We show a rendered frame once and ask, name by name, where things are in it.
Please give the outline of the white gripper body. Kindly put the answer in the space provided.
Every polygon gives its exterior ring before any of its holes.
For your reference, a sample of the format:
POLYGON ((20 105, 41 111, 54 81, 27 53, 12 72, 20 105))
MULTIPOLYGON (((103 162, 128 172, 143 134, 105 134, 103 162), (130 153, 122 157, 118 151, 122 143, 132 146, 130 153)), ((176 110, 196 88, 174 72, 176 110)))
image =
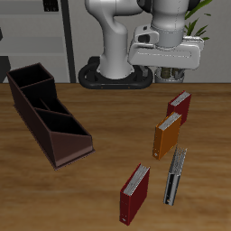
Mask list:
POLYGON ((184 36, 182 43, 174 48, 164 49, 154 44, 132 42, 128 61, 132 65, 176 69, 196 69, 204 40, 200 37, 184 36))

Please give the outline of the red book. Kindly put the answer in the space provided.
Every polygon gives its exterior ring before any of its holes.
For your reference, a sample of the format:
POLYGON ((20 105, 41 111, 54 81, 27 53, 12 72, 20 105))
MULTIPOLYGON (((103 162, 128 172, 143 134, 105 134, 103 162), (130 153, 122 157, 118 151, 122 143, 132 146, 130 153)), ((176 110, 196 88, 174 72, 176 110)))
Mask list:
POLYGON ((119 220, 130 225, 147 197, 150 169, 139 164, 120 190, 119 220))
POLYGON ((180 124, 183 125, 187 120, 190 100, 191 94, 183 90, 179 95, 177 95, 172 101, 168 103, 166 116, 169 116, 172 112, 180 114, 180 124))

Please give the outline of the orange book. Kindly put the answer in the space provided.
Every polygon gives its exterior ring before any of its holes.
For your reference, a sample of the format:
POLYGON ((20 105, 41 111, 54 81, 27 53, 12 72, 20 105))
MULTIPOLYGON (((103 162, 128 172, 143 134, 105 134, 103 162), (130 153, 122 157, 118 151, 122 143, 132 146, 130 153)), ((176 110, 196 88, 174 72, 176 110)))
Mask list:
POLYGON ((172 112, 155 127, 152 156, 160 160, 178 141, 181 115, 172 112))

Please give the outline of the grey book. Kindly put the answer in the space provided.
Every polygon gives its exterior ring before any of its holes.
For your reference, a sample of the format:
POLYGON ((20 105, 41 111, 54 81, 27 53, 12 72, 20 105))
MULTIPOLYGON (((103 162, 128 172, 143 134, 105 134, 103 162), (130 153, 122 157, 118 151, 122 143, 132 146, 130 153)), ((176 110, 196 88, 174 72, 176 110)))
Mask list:
POLYGON ((177 194, 187 150, 176 147, 166 181, 163 203, 172 206, 177 194))

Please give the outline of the dark brown desk caddy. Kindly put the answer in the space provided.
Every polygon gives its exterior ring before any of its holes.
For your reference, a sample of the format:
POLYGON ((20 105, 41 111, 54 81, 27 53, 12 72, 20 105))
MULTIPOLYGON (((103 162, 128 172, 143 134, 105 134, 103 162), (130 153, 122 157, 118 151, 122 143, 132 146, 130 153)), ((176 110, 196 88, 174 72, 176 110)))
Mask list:
POLYGON ((7 73, 14 107, 56 170, 95 151, 92 136, 59 101, 40 63, 7 73))

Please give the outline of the black binders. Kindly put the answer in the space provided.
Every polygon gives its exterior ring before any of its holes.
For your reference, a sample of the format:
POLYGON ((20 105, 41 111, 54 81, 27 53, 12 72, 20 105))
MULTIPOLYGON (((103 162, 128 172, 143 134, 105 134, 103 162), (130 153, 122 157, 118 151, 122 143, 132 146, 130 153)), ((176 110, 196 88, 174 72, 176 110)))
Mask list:
POLYGON ((43 9, 45 12, 58 12, 58 0, 42 0, 43 9))

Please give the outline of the grey shelf unit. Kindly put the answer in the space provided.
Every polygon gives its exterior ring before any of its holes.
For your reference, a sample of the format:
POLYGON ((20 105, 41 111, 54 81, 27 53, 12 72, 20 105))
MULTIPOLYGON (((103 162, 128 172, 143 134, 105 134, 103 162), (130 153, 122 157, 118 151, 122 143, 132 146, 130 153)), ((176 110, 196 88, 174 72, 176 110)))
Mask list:
POLYGON ((42 0, 0 0, 0 83, 6 72, 40 62, 58 83, 74 83, 69 0, 45 12, 42 0))

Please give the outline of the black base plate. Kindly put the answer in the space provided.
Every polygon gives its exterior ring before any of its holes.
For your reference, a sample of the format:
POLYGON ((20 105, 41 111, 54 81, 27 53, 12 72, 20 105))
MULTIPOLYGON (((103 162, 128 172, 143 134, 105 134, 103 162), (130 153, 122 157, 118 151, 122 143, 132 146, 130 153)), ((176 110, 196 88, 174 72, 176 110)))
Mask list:
POLYGON ((88 64, 79 71, 79 83, 88 89, 143 89, 153 81, 152 71, 146 66, 133 65, 134 72, 124 79, 108 79, 97 72, 98 56, 90 57, 88 64))

